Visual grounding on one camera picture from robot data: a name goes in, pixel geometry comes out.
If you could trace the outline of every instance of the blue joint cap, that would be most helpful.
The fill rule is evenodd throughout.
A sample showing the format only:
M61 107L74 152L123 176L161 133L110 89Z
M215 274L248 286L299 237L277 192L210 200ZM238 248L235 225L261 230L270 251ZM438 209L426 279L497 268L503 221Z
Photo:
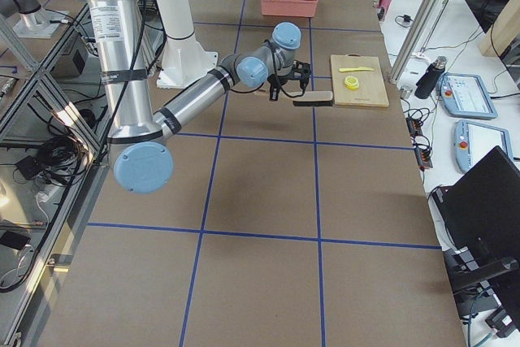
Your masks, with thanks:
M152 193L168 182L173 167L173 157L166 146L140 142L125 148L115 160L114 177L128 191Z
M273 41L284 49L296 50L300 47L301 31L295 24L282 22L273 31Z
M261 59L246 57L236 66L236 74L242 83L251 89L256 89L267 80L269 70Z

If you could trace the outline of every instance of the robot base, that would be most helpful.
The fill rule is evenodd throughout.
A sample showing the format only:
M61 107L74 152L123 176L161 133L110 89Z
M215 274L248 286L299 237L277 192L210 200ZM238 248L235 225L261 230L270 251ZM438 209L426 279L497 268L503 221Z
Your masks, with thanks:
M45 11L47 17L49 18L49 21L62 20L63 18L66 18L65 15L69 14L69 11L60 11L60 13L63 13L65 15L53 11ZM29 30L25 22L23 20L20 20L15 25L13 30L15 31L16 35L20 38L43 38L48 40L54 35L56 30L58 30L60 26L60 23L51 23L47 24L44 28L40 28L38 30Z

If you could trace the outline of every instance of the wooden cutting board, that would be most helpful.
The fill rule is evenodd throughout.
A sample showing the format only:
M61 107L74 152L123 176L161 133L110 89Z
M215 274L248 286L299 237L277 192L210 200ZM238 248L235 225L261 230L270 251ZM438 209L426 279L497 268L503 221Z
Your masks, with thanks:
M370 67L374 71L340 72L340 68ZM334 104L339 106L388 107L387 90L377 57L331 55L332 88ZM359 80L359 89L352 91L344 84L345 77L354 76Z

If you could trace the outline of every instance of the power strip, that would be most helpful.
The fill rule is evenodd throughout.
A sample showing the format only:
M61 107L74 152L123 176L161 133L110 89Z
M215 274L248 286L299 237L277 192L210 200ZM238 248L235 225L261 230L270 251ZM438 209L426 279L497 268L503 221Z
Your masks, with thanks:
M424 170L429 170L430 168L433 168L433 164L431 164L431 160L424 156L423 151L416 146L414 148L415 158L417 159L417 164L419 165L419 168Z
M419 125L419 122L416 119L408 117L406 119L406 127L408 128L410 137L416 137L416 136L423 135L421 125Z

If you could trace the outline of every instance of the white pillar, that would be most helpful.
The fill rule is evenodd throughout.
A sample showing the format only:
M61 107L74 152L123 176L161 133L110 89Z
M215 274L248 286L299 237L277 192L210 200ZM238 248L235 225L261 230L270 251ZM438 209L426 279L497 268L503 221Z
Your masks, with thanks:
M183 89L214 68L218 55L205 52L193 31L188 0L157 0L167 34L158 87Z

